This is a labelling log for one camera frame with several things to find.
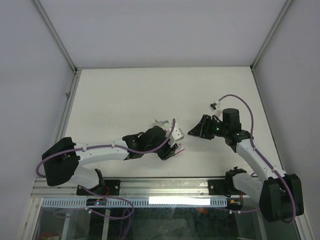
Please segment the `red white staple box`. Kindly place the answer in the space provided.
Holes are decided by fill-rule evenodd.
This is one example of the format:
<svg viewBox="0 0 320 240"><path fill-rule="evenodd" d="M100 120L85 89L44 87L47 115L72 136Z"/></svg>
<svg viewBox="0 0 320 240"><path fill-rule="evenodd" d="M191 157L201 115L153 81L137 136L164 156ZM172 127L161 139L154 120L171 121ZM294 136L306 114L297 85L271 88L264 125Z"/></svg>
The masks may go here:
<svg viewBox="0 0 320 240"><path fill-rule="evenodd" d="M178 143L177 148L175 149L174 152L175 152L175 154L179 154L180 152L182 152L184 150L185 150L184 146L181 143Z"/></svg>

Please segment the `white stapler magazine part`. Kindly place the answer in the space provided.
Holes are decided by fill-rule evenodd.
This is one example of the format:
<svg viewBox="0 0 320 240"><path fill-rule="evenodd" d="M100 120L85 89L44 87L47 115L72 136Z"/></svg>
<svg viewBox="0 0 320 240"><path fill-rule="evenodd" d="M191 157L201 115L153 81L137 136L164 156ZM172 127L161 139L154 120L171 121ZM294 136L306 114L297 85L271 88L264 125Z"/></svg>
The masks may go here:
<svg viewBox="0 0 320 240"><path fill-rule="evenodd" d="M168 126L170 122L168 120L157 120L155 119L154 122L159 126Z"/></svg>

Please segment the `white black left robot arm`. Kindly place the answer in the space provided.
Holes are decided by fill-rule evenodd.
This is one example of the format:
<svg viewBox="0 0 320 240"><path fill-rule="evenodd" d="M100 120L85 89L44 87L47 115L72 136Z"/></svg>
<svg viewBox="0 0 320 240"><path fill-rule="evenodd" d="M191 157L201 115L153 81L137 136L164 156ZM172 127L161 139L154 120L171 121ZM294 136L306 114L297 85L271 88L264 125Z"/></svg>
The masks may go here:
<svg viewBox="0 0 320 240"><path fill-rule="evenodd" d="M176 125L168 130L154 126L145 132L98 145L76 143L71 137L64 137L41 156L36 174L45 178L50 187L71 183L97 195L105 188L103 175L99 169L88 169L87 165L135 160L146 154L156 154L165 161L180 151L178 142L183 138L183 132Z"/></svg>

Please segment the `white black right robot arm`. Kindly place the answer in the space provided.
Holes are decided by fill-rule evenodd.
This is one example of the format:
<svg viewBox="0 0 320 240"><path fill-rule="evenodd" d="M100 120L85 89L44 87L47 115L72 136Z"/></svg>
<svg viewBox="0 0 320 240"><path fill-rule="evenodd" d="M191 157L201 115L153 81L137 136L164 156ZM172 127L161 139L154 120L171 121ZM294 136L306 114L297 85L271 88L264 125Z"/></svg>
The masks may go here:
<svg viewBox="0 0 320 240"><path fill-rule="evenodd" d="M254 200L262 216L270 223L291 221L304 214L302 184L296 174L288 174L271 162L263 160L248 131L242 129L236 108L222 111L222 119L204 114L199 123L187 133L206 140L224 138L225 143L251 167L256 178L238 167L227 171L222 183L214 186L226 197L243 192Z"/></svg>

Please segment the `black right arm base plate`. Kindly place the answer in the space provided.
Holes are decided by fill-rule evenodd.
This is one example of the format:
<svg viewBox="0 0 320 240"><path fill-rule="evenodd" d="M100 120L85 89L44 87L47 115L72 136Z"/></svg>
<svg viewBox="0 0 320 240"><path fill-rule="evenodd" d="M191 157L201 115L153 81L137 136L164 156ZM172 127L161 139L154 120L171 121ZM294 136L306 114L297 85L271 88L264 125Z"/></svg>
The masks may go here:
<svg viewBox="0 0 320 240"><path fill-rule="evenodd" d="M209 179L207 181L208 194L210 196L222 195L227 197L229 194L224 188L224 183L224 179Z"/></svg>

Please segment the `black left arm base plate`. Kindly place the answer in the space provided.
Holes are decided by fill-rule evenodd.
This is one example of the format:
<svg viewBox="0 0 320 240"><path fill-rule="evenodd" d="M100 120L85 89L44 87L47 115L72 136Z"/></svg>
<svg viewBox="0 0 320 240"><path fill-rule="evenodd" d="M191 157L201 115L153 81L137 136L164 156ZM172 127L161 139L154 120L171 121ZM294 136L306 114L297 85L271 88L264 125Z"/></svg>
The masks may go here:
<svg viewBox="0 0 320 240"><path fill-rule="evenodd" d="M104 179L91 189L91 192L103 196L118 196L120 194L121 181L119 179Z"/></svg>

